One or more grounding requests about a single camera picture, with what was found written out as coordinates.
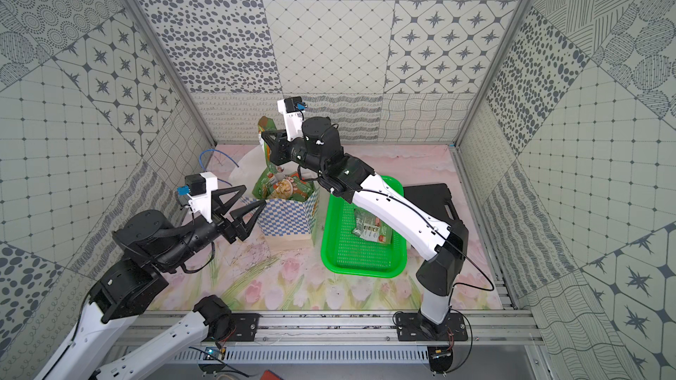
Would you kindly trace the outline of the blue checkered paper bag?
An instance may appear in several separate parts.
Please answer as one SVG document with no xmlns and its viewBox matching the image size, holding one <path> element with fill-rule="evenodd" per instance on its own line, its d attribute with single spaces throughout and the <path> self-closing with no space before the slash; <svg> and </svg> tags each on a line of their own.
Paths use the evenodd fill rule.
<svg viewBox="0 0 676 380">
<path fill-rule="evenodd" d="M 207 149 L 198 158 L 200 167 L 217 176 L 220 186 L 246 186 L 240 201 L 250 204 L 259 199 L 253 196 L 254 185 L 268 167 L 261 145 L 221 145 Z M 294 165 L 286 164 L 277 170 L 293 173 Z M 317 239 L 316 220 L 319 214 L 320 192 L 305 202 L 265 200 L 267 205 L 258 219 L 258 226 L 270 251 L 278 253 L 297 249 L 311 249 Z"/>
</svg>

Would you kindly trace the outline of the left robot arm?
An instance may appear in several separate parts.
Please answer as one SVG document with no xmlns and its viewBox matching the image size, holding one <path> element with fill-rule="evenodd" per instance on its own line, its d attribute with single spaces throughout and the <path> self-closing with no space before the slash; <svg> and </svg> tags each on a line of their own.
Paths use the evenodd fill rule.
<svg viewBox="0 0 676 380">
<path fill-rule="evenodd" d="M 40 379 L 145 379 L 181 351 L 213 341 L 251 341 L 259 315 L 238 316 L 215 295 L 201 298 L 193 310 L 167 330 L 114 362 L 104 358 L 121 335 L 167 287 L 166 274 L 192 274 L 186 263 L 218 238 L 244 241 L 252 233 L 264 201 L 237 208 L 244 186 L 206 189 L 206 208 L 190 223 L 174 226 L 158 210 L 133 216 L 114 232 L 124 255 L 86 294 L 75 327 L 38 374 Z"/>
</svg>

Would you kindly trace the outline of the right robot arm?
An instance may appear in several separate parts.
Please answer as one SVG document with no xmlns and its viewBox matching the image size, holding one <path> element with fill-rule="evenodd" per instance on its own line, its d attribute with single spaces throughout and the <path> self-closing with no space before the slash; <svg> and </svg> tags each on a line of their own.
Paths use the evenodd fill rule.
<svg viewBox="0 0 676 380">
<path fill-rule="evenodd" d="M 378 217 L 415 248 L 424 258 L 417 271 L 424 289 L 421 316 L 442 325 L 454 281 L 467 259 L 468 228 L 463 221 L 439 220 L 390 188 L 371 166 L 344 151 L 338 128 L 327 117 L 302 120 L 290 131 L 266 130 L 261 137 L 273 164 L 294 163 L 315 173 L 331 195 Z"/>
</svg>

